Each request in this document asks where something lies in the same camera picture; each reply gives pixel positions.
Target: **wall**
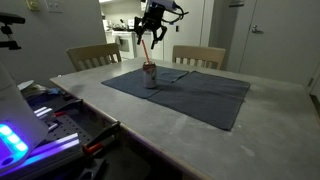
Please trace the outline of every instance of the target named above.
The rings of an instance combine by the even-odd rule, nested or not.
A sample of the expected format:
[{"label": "wall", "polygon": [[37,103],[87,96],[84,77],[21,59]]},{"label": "wall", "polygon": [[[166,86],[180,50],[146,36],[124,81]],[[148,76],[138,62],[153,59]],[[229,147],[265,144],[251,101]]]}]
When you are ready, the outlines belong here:
[{"label": "wall", "polygon": [[226,49],[222,69],[239,72],[256,0],[230,8],[231,0],[215,0],[209,45]]},{"label": "wall", "polygon": [[318,65],[313,78],[314,78],[314,83],[307,90],[308,92],[310,92],[310,94],[317,96],[318,100],[320,101],[320,64]]},{"label": "wall", "polygon": [[[14,24],[13,37],[22,47],[18,51],[0,49],[0,60],[17,83],[30,79],[52,86],[49,79],[74,72],[66,49],[105,43],[98,0],[68,0],[63,13],[48,13],[44,0],[41,10],[29,11],[25,1],[1,0],[0,12],[26,18],[26,24]],[[7,38],[0,34],[0,41]]]},{"label": "wall", "polygon": [[128,19],[134,19],[135,16],[142,17],[140,0],[115,1],[101,4],[101,12],[104,13],[107,20],[112,23],[120,24],[120,19],[128,23]]},{"label": "wall", "polygon": [[214,6],[216,0],[205,0],[204,1],[204,9],[203,9],[203,19],[202,19],[202,29],[201,29],[201,41],[200,45],[204,47],[208,47],[210,45],[210,36],[212,32],[212,24],[213,19],[212,15],[214,13]]}]

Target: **appliance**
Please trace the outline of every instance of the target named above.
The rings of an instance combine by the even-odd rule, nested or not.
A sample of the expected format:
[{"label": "appliance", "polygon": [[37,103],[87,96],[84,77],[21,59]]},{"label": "appliance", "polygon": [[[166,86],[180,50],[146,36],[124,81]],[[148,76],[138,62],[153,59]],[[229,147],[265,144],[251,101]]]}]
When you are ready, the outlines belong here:
[{"label": "appliance", "polygon": [[135,42],[136,38],[134,36],[134,32],[112,31],[111,43],[118,44],[122,60],[133,59],[136,57]]},{"label": "appliance", "polygon": [[128,30],[129,31],[134,30],[134,19],[128,19]]}]

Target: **kitchen cabinet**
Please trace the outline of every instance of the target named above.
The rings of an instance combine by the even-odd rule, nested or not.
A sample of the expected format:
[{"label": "kitchen cabinet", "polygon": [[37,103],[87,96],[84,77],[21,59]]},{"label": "kitchen cabinet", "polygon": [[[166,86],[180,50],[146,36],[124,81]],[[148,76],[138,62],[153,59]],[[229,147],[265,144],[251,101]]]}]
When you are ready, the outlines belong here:
[{"label": "kitchen cabinet", "polygon": [[112,32],[106,32],[107,43],[114,43],[114,37],[112,37]]},{"label": "kitchen cabinet", "polygon": [[163,44],[164,41],[159,41],[158,44],[156,44],[152,50],[152,58],[153,59],[160,59],[163,60]]},{"label": "kitchen cabinet", "polygon": [[[150,49],[150,47],[151,47],[151,35],[150,35],[150,33],[145,33],[142,36],[142,39],[144,40],[144,43],[146,45],[146,49],[148,51],[149,57],[152,58],[152,51]],[[142,43],[140,43],[140,45],[138,45],[137,42],[138,42],[138,37],[136,35],[136,54],[137,54],[137,57],[146,57],[146,55],[144,53],[144,50],[143,50]]]}]

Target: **gray cloth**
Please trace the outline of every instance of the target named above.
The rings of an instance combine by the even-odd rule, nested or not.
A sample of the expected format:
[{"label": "gray cloth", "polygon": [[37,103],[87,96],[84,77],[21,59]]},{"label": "gray cloth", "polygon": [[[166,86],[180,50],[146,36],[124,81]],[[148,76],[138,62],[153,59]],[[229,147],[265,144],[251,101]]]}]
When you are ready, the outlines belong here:
[{"label": "gray cloth", "polygon": [[250,84],[191,72],[149,101],[223,130],[231,130]]},{"label": "gray cloth", "polygon": [[143,87],[142,69],[137,69],[121,76],[102,82],[103,85],[115,88],[122,92],[146,99],[157,93],[164,87],[170,85],[180,77],[186,75],[188,71],[164,68],[157,66],[157,87],[146,89]]}]

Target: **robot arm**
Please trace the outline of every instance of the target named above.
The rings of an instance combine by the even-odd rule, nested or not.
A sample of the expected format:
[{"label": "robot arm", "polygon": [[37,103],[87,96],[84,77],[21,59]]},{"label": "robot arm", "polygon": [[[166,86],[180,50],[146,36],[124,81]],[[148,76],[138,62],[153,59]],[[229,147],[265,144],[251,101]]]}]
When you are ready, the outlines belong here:
[{"label": "robot arm", "polygon": [[24,24],[25,19],[15,14],[0,12],[0,23],[4,23],[4,26],[1,27],[1,31],[9,38],[9,41],[0,42],[0,48],[8,47],[10,50],[21,49],[18,46],[17,42],[12,39],[12,31],[8,25],[11,25],[13,23]]},{"label": "robot arm", "polygon": [[[176,14],[178,17],[173,21],[163,19],[164,11]],[[146,10],[143,18],[135,17],[134,31],[138,35],[138,44],[141,42],[142,35],[146,30],[150,30],[153,33],[153,42],[151,49],[154,45],[161,41],[167,32],[167,27],[163,26],[161,22],[173,24],[179,20],[182,20],[184,15],[189,12],[184,12],[183,9],[177,5],[173,0],[148,0]],[[157,30],[161,28],[161,34],[158,37]]]}]

